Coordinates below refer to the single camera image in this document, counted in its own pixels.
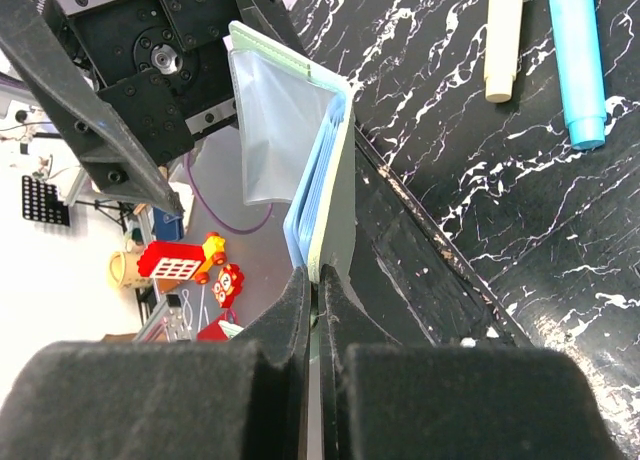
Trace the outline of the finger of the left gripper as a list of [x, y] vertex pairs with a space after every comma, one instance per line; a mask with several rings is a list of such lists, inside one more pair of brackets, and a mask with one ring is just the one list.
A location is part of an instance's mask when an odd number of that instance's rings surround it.
[[236, 4], [246, 25], [307, 55], [283, 0], [236, 0]]

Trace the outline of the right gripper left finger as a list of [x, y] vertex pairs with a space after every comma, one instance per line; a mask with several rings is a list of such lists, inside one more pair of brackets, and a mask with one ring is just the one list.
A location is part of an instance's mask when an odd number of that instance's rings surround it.
[[310, 282], [226, 342], [58, 342], [1, 409], [5, 459], [302, 459]]

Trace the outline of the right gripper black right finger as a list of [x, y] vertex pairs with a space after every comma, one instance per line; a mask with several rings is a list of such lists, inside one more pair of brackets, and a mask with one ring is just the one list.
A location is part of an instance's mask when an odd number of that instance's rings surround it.
[[404, 346], [324, 267], [328, 459], [619, 459], [581, 369], [537, 348]]

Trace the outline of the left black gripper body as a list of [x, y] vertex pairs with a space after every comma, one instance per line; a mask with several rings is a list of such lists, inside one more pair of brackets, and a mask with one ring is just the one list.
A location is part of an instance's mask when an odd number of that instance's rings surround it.
[[54, 0], [52, 28], [158, 164], [228, 125], [236, 0]]

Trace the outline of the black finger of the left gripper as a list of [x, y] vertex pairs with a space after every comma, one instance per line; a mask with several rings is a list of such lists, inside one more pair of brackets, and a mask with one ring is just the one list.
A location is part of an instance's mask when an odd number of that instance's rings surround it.
[[1, 50], [101, 193], [183, 212], [149, 153], [84, 80], [29, 0], [1, 0]]

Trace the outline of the grey-green card holder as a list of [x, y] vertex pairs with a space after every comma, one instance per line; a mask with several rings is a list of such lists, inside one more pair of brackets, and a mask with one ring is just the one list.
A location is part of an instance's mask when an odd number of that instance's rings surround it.
[[347, 275], [355, 248], [354, 92], [343, 76], [241, 22], [230, 36], [246, 204], [290, 207], [328, 104], [346, 96], [307, 264], [292, 266], [281, 296], [239, 334], [258, 348], [245, 457], [296, 459], [307, 447], [314, 298], [323, 269]]

